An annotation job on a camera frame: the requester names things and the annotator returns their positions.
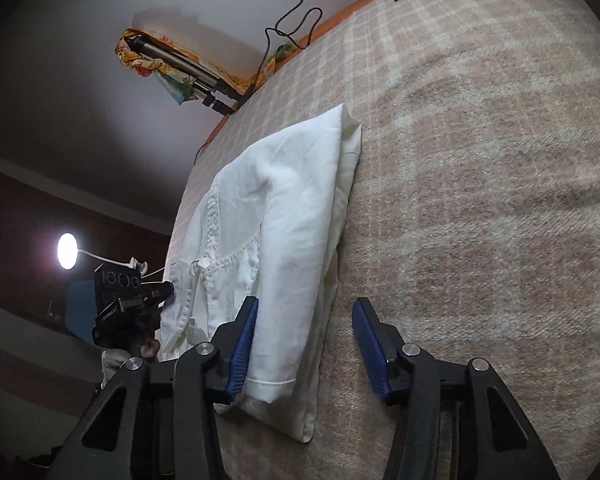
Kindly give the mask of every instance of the brown wall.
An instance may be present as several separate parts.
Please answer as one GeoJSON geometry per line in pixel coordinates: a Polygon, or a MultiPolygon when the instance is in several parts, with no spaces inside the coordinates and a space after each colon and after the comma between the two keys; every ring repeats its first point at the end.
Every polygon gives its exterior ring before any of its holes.
{"type": "Polygon", "coordinates": [[[0,307],[26,319],[49,321],[64,313],[69,284],[90,279],[97,260],[78,256],[76,266],[58,263],[58,238],[71,232],[78,246],[120,262],[164,265],[169,237],[126,224],[27,186],[0,173],[0,307]]]}

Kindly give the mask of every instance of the beige blanket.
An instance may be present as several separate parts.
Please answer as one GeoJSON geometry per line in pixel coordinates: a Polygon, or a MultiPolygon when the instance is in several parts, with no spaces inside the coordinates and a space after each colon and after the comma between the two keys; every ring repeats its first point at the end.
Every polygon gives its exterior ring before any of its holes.
{"type": "Polygon", "coordinates": [[[487,358],[564,480],[600,459],[600,24],[582,0],[376,0],[297,56],[200,156],[180,245],[215,174],[345,102],[362,154],[306,445],[219,417],[238,479],[382,478],[395,412],[372,395],[350,309],[439,359],[487,358]]]}

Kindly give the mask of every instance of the power cord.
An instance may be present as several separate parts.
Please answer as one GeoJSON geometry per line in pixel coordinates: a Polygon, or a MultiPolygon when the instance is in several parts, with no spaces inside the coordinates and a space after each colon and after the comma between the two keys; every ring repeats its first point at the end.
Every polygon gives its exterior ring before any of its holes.
{"type": "MultiPolygon", "coordinates": [[[[294,10],[298,9],[303,3],[304,3],[304,0],[300,0],[295,7],[292,7],[285,14],[283,14],[282,17],[279,20],[276,21],[276,24],[273,27],[267,27],[267,28],[264,29],[264,34],[267,37],[267,49],[264,51],[264,56],[262,56],[262,61],[260,62],[260,66],[258,67],[258,71],[256,72],[256,77],[253,80],[253,84],[256,84],[256,82],[258,81],[258,78],[260,76],[260,72],[262,71],[262,67],[264,65],[264,62],[267,60],[267,56],[269,55],[269,49],[271,48],[271,37],[269,36],[269,32],[270,31],[271,32],[275,32],[281,38],[287,38],[289,41],[291,41],[291,43],[293,43],[300,50],[304,50],[309,45],[311,45],[311,38],[312,38],[312,35],[314,34],[314,29],[318,25],[318,23],[322,19],[322,15],[324,14],[324,11],[320,7],[312,7],[307,12],[305,12],[304,17],[302,18],[302,21],[291,32],[283,32],[282,30],[280,30],[278,28],[278,26],[280,25],[280,22],[282,22],[282,20],[284,20],[288,15],[290,15],[292,12],[294,12],[294,10]],[[309,14],[311,14],[312,12],[314,12],[314,10],[318,11],[318,13],[319,13],[318,17],[315,19],[314,24],[311,26],[311,29],[309,30],[309,37],[307,38],[306,45],[305,46],[301,46],[299,43],[296,42],[296,40],[294,40],[294,38],[292,38],[292,36],[298,30],[300,30],[300,27],[302,27],[304,25],[304,22],[309,17],[309,14]]],[[[202,152],[202,150],[204,150],[205,147],[209,145],[210,142],[211,141],[208,140],[202,146],[200,146],[200,148],[196,152],[195,158],[193,159],[193,165],[194,166],[196,165],[196,161],[198,160],[198,156],[200,155],[200,153],[202,152]]]]}

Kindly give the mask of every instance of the round white light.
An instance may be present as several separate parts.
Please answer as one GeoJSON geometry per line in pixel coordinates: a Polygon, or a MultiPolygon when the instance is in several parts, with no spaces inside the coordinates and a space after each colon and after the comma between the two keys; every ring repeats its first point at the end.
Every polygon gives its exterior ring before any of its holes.
{"type": "Polygon", "coordinates": [[[65,269],[73,269],[78,259],[78,242],[71,233],[65,233],[58,241],[58,260],[65,269]]]}

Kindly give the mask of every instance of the silver bolt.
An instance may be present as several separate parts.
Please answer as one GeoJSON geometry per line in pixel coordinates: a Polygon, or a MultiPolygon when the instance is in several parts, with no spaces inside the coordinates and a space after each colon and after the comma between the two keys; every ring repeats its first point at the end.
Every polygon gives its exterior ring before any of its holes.
{"type": "Polygon", "coordinates": [[[215,349],[216,348],[211,343],[200,343],[196,346],[196,352],[198,352],[200,355],[209,355],[215,349]]]}
{"type": "Polygon", "coordinates": [[[125,361],[125,368],[127,370],[138,370],[142,366],[142,359],[139,357],[130,357],[125,361]]]}
{"type": "Polygon", "coordinates": [[[486,372],[489,369],[489,363],[481,357],[471,361],[471,365],[478,372],[486,372]]]}
{"type": "Polygon", "coordinates": [[[415,357],[420,353],[420,347],[414,343],[402,345],[402,353],[410,357],[415,357]]]}

